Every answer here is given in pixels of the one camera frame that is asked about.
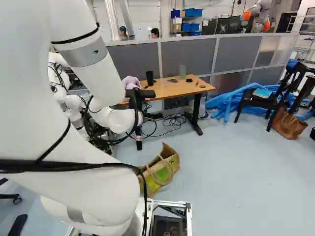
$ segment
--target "brown bag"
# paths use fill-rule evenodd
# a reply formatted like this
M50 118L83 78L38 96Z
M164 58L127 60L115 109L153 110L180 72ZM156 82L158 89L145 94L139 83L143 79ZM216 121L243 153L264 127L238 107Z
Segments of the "brown bag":
M146 179L148 196L152 198L160 188L172 181L174 174L179 170L179 155L169 145L163 143L162 152L139 169ZM140 175L138 179L143 191L143 179Z
M307 123L295 118L286 112L285 107L280 107L274 119L272 127L286 139L297 139L303 130L307 127Z

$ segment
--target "frosted glass panel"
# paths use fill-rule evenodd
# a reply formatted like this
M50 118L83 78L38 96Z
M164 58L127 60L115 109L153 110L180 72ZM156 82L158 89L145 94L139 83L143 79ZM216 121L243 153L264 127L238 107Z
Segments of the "frosted glass panel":
M250 71L243 71L212 76L211 85L216 87L216 90L209 93L211 94L211 96L218 95L226 92L231 92L235 89L245 86L250 73Z
M277 50L279 42L280 36L264 36L260 44L257 61L254 66L270 65L270 62L275 54L275 51Z
M289 56L292 53L292 49L294 47L296 41L296 36L282 36L280 39L280 43L278 44L277 51L275 53L274 58L271 61L271 64L284 64L287 63Z
M280 80L282 70L282 66L254 70L249 84L276 85Z

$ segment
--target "gray partition wall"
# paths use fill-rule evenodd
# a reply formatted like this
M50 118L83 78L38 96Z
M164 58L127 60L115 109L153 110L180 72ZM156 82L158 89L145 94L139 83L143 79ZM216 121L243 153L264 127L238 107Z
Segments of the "gray partition wall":
M251 68L261 39L262 36L221 38L214 72Z
M154 77L179 74L198 75L217 89L211 96L235 90L248 83L272 85L280 76L292 53L298 34L249 33L125 41L109 43L121 78L127 75L144 80L147 70Z
M107 47L121 79L131 75L146 80L146 71L160 78L158 43L117 45Z
M215 46L215 38L161 42L163 77L178 75L180 65L187 74L210 74Z

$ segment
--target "desk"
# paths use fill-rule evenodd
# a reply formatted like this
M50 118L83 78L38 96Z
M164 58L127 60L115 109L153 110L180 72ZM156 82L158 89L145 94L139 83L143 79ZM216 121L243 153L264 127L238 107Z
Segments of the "desk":
M191 122L194 130L198 133L198 135L202 135L203 132L201 131L199 125L197 124L201 94L204 92L215 90L216 88L210 85L209 83L204 82L196 75L186 75L186 79L188 78L192 79L191 83L188 83L185 80L181 80L179 76L155 79L156 82L154 83L154 85L146 88L145 90L154 90L156 93L156 97L147 98L146 101L163 100L168 98L182 97L194 94L195 98L192 116L188 113L185 113L185 115ZM148 85L147 81L141 81L140 84L142 89ZM135 133L136 135L141 135L140 128L136 129ZM137 149L138 150L142 149L141 141L137 141Z

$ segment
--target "yellow bag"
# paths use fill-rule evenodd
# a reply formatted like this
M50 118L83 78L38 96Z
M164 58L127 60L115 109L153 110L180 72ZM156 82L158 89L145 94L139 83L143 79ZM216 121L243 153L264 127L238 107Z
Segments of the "yellow bag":
M149 198L152 198L164 185L169 184L179 168L178 153L163 143L162 152L147 165L139 167L146 179ZM143 179L140 175L138 175L138 179L143 192Z

